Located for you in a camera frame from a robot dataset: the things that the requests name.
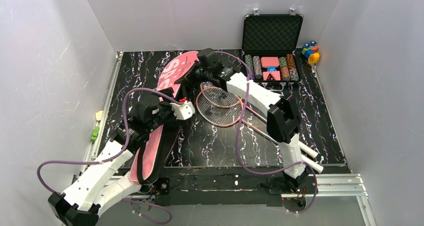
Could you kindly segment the pink racket cover bag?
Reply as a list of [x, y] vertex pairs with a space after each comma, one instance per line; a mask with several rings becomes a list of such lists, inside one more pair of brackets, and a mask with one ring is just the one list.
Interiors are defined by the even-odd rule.
[[[157, 91], [176, 100], [185, 101], [186, 90], [176, 81], [182, 78], [198, 60], [197, 51], [188, 51], [174, 58], [163, 69], [158, 78]], [[143, 101], [133, 107], [130, 113], [130, 126], [141, 128], [150, 126], [153, 131], [148, 134], [147, 142], [135, 154], [129, 178], [139, 185], [155, 182], [166, 164], [178, 134], [181, 122], [175, 117], [169, 100], [148, 93]]]

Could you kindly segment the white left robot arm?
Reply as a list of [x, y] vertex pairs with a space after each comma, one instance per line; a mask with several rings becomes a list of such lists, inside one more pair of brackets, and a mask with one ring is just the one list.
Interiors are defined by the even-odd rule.
[[170, 158], [183, 120], [195, 113], [184, 87], [174, 85], [143, 94], [86, 171], [48, 203], [66, 226], [94, 226], [110, 207], [154, 184]]

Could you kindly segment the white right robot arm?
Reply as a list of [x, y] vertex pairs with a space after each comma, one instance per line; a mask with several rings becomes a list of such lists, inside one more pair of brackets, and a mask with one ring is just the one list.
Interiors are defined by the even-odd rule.
[[233, 67], [225, 67], [218, 51], [206, 48], [197, 53], [197, 60], [187, 72], [187, 81], [193, 86], [211, 82], [213, 86], [240, 97], [258, 109], [266, 117], [267, 134], [278, 143], [283, 168], [269, 174], [284, 172], [294, 183], [308, 176], [307, 162], [303, 160], [300, 147], [301, 116], [294, 99], [285, 99], [253, 81], [253, 74], [244, 75]]

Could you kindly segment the poker chip stack row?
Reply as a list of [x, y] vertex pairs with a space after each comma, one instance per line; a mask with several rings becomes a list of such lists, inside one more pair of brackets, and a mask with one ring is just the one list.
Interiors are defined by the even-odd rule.
[[263, 80], [262, 65], [259, 56], [252, 57], [254, 77], [256, 80]]
[[280, 66], [280, 72], [281, 72], [281, 80], [282, 81], [290, 81], [290, 71], [288, 68], [287, 60], [285, 57], [280, 57], [279, 59], [279, 66]]
[[254, 74], [254, 69], [253, 69], [253, 58], [252, 58], [252, 56], [249, 55], [249, 54], [245, 55], [244, 61], [245, 61], [245, 64], [246, 64], [247, 78], [249, 80], [254, 80], [255, 74]]
[[285, 58], [289, 70], [290, 79], [292, 81], [299, 81], [299, 75], [297, 72], [294, 56], [292, 54], [287, 54]]

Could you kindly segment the pink playing card deck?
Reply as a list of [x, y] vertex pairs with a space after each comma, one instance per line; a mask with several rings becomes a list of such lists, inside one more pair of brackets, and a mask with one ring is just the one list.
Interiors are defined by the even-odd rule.
[[263, 68], [278, 67], [280, 65], [279, 58], [276, 56], [265, 56], [260, 58]]
[[281, 73], [279, 71], [264, 71], [262, 77], [264, 81], [281, 81]]

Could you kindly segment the small wooden block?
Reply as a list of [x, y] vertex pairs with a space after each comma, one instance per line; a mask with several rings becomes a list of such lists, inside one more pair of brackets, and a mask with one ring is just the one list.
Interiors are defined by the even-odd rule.
[[95, 113], [95, 119], [96, 119], [96, 121], [101, 121], [102, 120], [103, 113], [104, 112], [102, 110]]

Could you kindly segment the black poker chip case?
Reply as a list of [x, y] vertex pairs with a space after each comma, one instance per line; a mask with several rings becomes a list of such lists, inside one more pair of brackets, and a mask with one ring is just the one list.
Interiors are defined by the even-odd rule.
[[302, 76], [299, 70], [302, 65], [297, 42], [302, 28], [301, 14], [247, 14], [243, 20], [242, 45], [243, 59], [245, 55], [261, 57], [286, 57], [292, 54], [296, 64], [299, 81], [264, 81], [254, 82], [266, 87], [282, 88], [284, 85], [299, 85]]

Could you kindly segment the colourful toy blocks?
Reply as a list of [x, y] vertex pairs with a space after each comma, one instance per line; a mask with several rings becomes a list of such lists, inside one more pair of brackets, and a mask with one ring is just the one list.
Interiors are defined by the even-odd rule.
[[316, 41], [305, 43], [301, 49], [301, 54], [306, 58], [308, 64], [316, 64], [320, 60], [320, 54], [318, 53], [319, 45]]

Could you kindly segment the green clip on rail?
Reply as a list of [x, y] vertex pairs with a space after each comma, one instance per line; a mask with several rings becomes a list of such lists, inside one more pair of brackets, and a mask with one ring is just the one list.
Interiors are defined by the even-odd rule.
[[90, 139], [92, 143], [94, 143], [97, 140], [97, 137], [99, 135], [99, 130], [100, 130], [100, 127], [98, 125], [94, 126], [91, 139]]

